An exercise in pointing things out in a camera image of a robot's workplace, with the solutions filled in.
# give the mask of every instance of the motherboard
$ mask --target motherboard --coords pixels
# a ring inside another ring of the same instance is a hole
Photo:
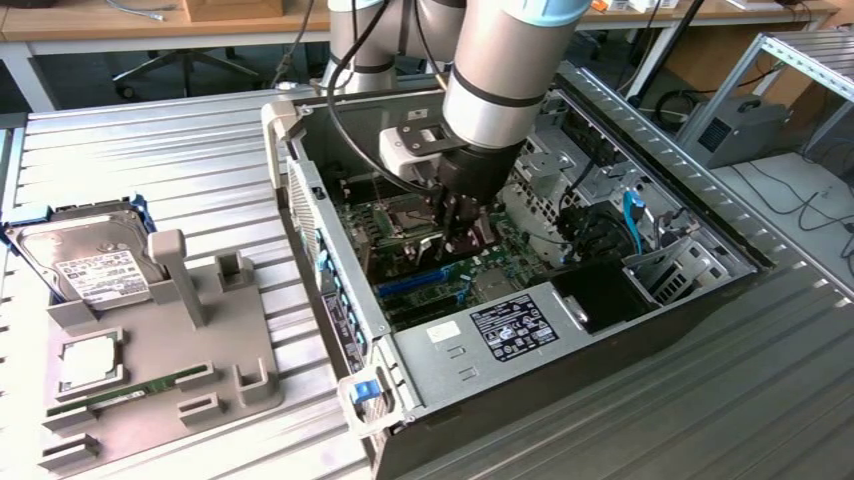
[[[441,231],[417,195],[338,207],[338,217],[394,329],[420,325],[524,289],[548,270],[529,235],[503,212],[488,215],[493,242],[463,258],[433,262]]]

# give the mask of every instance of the white cable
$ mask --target white cable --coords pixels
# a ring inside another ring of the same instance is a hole
[[[653,108],[639,108],[637,110],[640,110],[641,112],[655,112]],[[688,116],[684,113],[679,113],[679,112],[673,112],[672,110],[661,110],[661,113],[667,113],[669,115],[672,115],[673,117],[679,117],[679,120],[681,120],[683,122],[687,121]]]

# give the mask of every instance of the black plastic part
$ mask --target black plastic part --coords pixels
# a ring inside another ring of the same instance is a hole
[[[497,150],[469,145],[445,152],[439,161],[439,182],[444,188],[487,205],[504,187],[523,144]]]
[[[561,209],[556,226],[581,262],[596,258],[624,258],[635,253],[624,220],[609,202]]]
[[[551,284],[560,296],[571,296],[584,310],[587,321],[580,325],[588,333],[632,320],[655,308],[637,292],[619,260],[569,267],[551,277]]]

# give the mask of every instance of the gray plastic stand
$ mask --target gray plastic stand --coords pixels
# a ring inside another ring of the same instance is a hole
[[[57,470],[84,460],[94,459],[97,453],[97,440],[85,433],[80,433],[64,438],[60,443],[50,445],[42,450],[38,465],[48,470]]]
[[[62,328],[72,328],[77,325],[84,325],[97,321],[92,310],[85,306],[82,300],[73,300],[70,302],[49,306],[48,315],[50,315],[56,324]]]
[[[252,263],[225,254],[213,265],[188,271],[180,231],[150,234],[148,247],[170,277],[148,286],[149,301],[100,312],[97,320],[82,302],[49,309],[45,413],[81,401],[94,404],[42,418],[44,444],[49,432],[62,442],[45,448],[40,465],[60,476],[253,415],[282,400]],[[60,393],[62,345],[114,332],[116,358],[132,375]],[[188,369],[198,371],[162,380]],[[117,390],[120,395],[104,396]]]

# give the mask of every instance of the black cable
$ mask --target black cable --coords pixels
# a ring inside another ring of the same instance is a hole
[[[788,215],[789,213],[795,213],[797,210],[800,210],[805,205],[807,202],[803,201],[800,203],[800,205],[797,205],[795,208],[792,208],[791,210],[777,210],[773,205],[771,205],[771,203],[768,202],[768,200],[764,198],[764,195],[761,195],[761,193],[759,193],[759,190],[756,189],[756,187],[753,187],[752,183],[749,183],[749,181],[747,180],[747,177],[744,177],[744,175],[741,174],[741,172],[737,170],[737,168],[735,168],[735,165],[729,165],[729,168],[732,169],[732,171],[735,172],[735,174],[741,178],[743,182],[747,184],[747,187],[749,187],[749,189],[752,190],[752,192],[756,194],[756,196],[759,197],[759,200],[761,200],[761,203],[764,203],[764,206],[768,207],[768,210],[771,210],[773,213],[776,213],[777,215]]]
[[[329,106],[329,116],[332,117],[332,124],[334,125],[334,129],[337,130],[337,133],[340,133],[341,138],[346,143],[346,146],[361,158],[361,160],[364,160],[364,162],[373,168],[373,170],[376,170],[378,174],[382,177],[385,177],[385,180],[388,180],[397,188],[405,190],[406,192],[416,193],[418,195],[429,195],[432,193],[429,189],[404,181],[400,177],[397,177],[393,173],[390,173],[390,171],[384,167],[384,165],[380,162],[377,162],[370,158],[370,156],[364,152],[364,150],[361,150],[361,147],[358,147],[358,144],[354,142],[354,140],[349,136],[349,133],[346,132],[346,129],[344,128],[344,123],[341,122],[341,116],[340,116],[340,113],[337,112],[337,107],[334,105],[334,88],[337,85],[337,79],[340,78],[341,73],[344,72],[344,68],[346,64],[349,63],[352,58],[356,56],[356,53],[358,52],[361,45],[364,45],[364,42],[370,36],[370,33],[376,28],[376,24],[378,23],[380,18],[382,17],[382,13],[385,13],[385,8],[388,8],[388,3],[389,3],[389,0],[382,0],[378,10],[376,11],[373,18],[370,19],[370,22],[368,23],[368,26],[364,29],[364,32],[361,32],[361,35],[358,35],[358,38],[356,39],[352,46],[349,47],[349,50],[346,50],[344,57],[340,59],[340,62],[336,65],[334,70],[332,71],[332,76],[329,77],[329,82],[325,87],[325,100]]]
[[[652,26],[652,20],[655,19],[655,14],[657,13],[657,7],[661,4],[661,0],[657,0],[655,2],[655,8],[652,9],[652,14],[649,15],[649,19],[645,22],[645,27],[643,27],[643,34],[649,34],[652,35],[652,32],[649,32],[649,27]],[[631,57],[635,54],[635,50],[637,49],[637,45],[640,44],[640,37],[635,35],[635,43],[631,44],[631,48],[628,49],[628,56],[625,57],[625,63],[623,64],[623,68],[619,71],[619,77],[616,77],[616,84],[613,85],[615,89],[619,89],[620,86],[623,85],[623,75],[625,75],[625,69],[628,68],[628,65],[631,65]]]
[[[595,166],[595,163],[596,162],[591,158],[589,161],[587,162],[587,165],[584,165],[584,169],[581,170],[581,173],[577,175],[577,178],[572,182],[572,185],[569,185],[563,191],[563,195],[560,195],[560,202],[557,203],[559,209],[563,208],[563,201],[567,199],[567,197],[572,194],[575,189],[579,187],[579,185],[589,175],[589,172],[592,172],[592,167]]]
[[[432,68],[433,75],[436,77],[436,81],[441,86],[441,90],[447,90],[448,86],[444,83],[444,78],[441,78],[441,71],[439,70],[439,65],[436,65],[436,59],[432,56],[432,51],[429,50],[429,45],[426,45],[426,38],[424,37],[424,29],[421,28],[421,2],[414,0],[414,30],[417,31],[417,39],[421,42],[421,48],[424,49],[424,55],[426,56],[426,62],[429,63],[429,68]]]
[[[276,88],[276,84],[278,80],[284,76],[284,74],[290,69],[292,61],[293,61],[293,52],[298,47],[302,41],[302,35],[305,35],[305,30],[308,29],[308,18],[310,17],[310,9],[314,6],[314,0],[308,0],[308,6],[305,8],[305,15],[302,16],[302,23],[298,26],[298,32],[296,33],[296,38],[293,39],[293,43],[290,44],[290,48],[281,55],[281,60],[278,60],[278,65],[276,66],[276,74],[272,77],[272,82],[269,84],[269,88]]]
[[[745,82],[739,83],[735,88],[745,87],[747,85],[751,85],[751,84],[756,83],[759,80],[761,80],[769,74],[772,74],[775,71],[776,71],[776,68],[771,67],[771,70],[768,70],[767,72],[763,72],[757,77],[747,80]],[[655,102],[655,108],[652,109],[652,120],[655,121],[655,123],[657,125],[664,127],[665,130],[668,130],[671,132],[677,131],[679,128],[681,127],[681,123],[680,122],[671,122],[669,120],[664,120],[664,115],[663,115],[664,104],[669,100],[672,100],[673,98],[681,98],[681,99],[687,100],[688,113],[689,113],[689,111],[693,109],[693,107],[699,103],[699,100],[693,97],[693,95],[715,93],[716,91],[717,91],[717,89],[713,89],[713,90],[688,90],[688,89],[683,89],[683,90],[669,90],[669,91],[664,92],[661,94],[661,96],[657,98],[657,101]]]
[[[815,208],[815,206],[811,205],[812,200],[815,199],[815,197],[817,196],[819,192],[812,193],[812,195],[809,195],[809,198],[803,200],[803,197],[800,196],[800,194],[797,194],[797,192],[795,191],[795,189],[792,188],[791,184],[788,184],[787,182],[784,182],[783,180],[780,180],[779,178],[776,178],[775,176],[772,176],[771,174],[768,174],[767,172],[764,172],[756,165],[752,164],[752,162],[747,162],[747,164],[756,169],[756,171],[764,175],[767,178],[769,178],[771,180],[779,182],[783,186],[785,186],[785,188],[788,188],[788,191],[792,193],[792,195],[795,196],[795,198],[797,200],[800,200],[800,205],[797,205],[793,209],[791,210],[777,210],[767,201],[767,199],[764,198],[764,196],[759,193],[759,190],[756,190],[756,187],[749,183],[749,181],[747,180],[747,178],[744,177],[744,175],[741,174],[741,172],[739,172],[739,170],[735,168],[735,166],[731,166],[729,168],[735,171],[735,173],[737,174],[737,176],[741,178],[743,182],[747,184],[747,186],[749,187],[749,189],[753,191],[753,193],[757,195],[759,199],[761,200],[761,203],[764,203],[764,206],[768,207],[768,209],[776,213],[777,215],[788,215],[793,212],[796,212],[797,210],[800,210],[800,213],[797,214],[797,228],[800,228],[800,230],[803,230],[804,232],[812,232],[815,230],[819,230],[824,227],[828,227],[829,225],[835,224],[835,223],[841,223],[844,225],[844,221],[848,219],[854,219],[854,214],[845,215],[843,217],[831,217],[829,215],[827,215],[824,212],[821,212],[817,208]],[[815,213],[817,213],[821,217],[824,217],[827,219],[827,222],[815,225],[812,227],[804,227],[803,226],[803,213],[805,212],[805,210],[812,210]]]

